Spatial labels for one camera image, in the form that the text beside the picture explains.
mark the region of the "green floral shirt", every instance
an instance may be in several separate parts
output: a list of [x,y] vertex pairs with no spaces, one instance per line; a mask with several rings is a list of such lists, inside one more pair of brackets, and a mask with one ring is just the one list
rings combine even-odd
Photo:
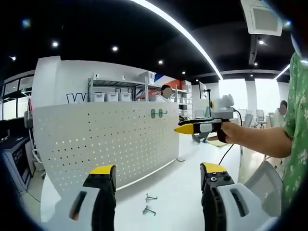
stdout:
[[287,208],[299,188],[308,158],[308,69],[303,68],[296,53],[291,59],[290,76],[284,129],[292,138],[292,149],[283,173],[282,209]]

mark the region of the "black ceiling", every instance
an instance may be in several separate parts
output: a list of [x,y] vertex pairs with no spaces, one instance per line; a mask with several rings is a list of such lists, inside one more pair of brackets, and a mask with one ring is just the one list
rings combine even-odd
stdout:
[[[249,35],[239,0],[149,2],[184,26],[220,71],[256,69],[249,65],[249,56],[251,39],[258,37],[266,43],[258,47],[258,69],[282,70],[294,52],[288,32],[283,32],[281,37]],[[2,20],[0,29],[4,35],[0,75],[4,79],[33,70],[38,58],[53,55],[60,55],[62,60],[124,64],[188,80],[213,72],[178,30],[129,0],[12,0],[6,7],[10,16]],[[23,28],[23,19],[30,19],[31,27]],[[53,40],[59,41],[56,49],[51,47]],[[119,47],[118,52],[112,52],[114,45]],[[164,60],[163,65],[158,65],[159,59]],[[213,82],[218,78],[201,80]]]

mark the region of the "hand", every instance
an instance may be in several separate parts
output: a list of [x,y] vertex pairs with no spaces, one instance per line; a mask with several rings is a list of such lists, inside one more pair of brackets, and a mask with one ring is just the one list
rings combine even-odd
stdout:
[[[226,142],[227,143],[236,143],[239,140],[239,137],[242,133],[241,129],[243,127],[232,123],[232,122],[223,122],[221,124],[221,129],[224,131],[226,134]],[[217,141],[218,137],[209,137],[207,138],[208,141]]]

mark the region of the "perforated white panel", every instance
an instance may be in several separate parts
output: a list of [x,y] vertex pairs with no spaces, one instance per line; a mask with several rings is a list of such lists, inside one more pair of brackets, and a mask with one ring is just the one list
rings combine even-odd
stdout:
[[[167,114],[151,118],[151,109]],[[110,102],[34,110],[35,142],[61,195],[82,185],[97,166],[115,164],[121,187],[157,170],[179,154],[177,103]]]

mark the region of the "person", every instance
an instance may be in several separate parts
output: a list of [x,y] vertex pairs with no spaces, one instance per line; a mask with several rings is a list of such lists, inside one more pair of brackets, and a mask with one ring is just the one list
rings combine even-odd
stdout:
[[171,100],[169,99],[171,93],[172,88],[169,85],[164,84],[161,88],[160,95],[157,96],[155,102],[171,102]]
[[284,125],[284,115],[287,113],[288,103],[285,100],[280,102],[280,107],[276,109],[273,118],[273,127]]
[[289,157],[283,173],[282,210],[291,203],[304,179],[308,159],[308,69],[295,52],[290,65],[289,107],[283,127],[256,129],[224,122],[227,143],[235,143],[275,158]]

